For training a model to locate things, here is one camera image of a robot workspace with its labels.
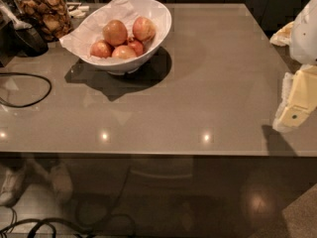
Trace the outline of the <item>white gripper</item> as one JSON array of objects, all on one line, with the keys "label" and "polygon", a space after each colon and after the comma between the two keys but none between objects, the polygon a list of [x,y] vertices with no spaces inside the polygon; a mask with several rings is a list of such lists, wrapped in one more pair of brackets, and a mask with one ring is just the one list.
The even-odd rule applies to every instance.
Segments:
[{"label": "white gripper", "polygon": [[310,0],[295,21],[274,33],[269,42],[279,47],[290,44],[290,56],[303,64],[295,74],[285,74],[272,123],[275,131],[287,133],[300,127],[317,108],[317,0]]}]

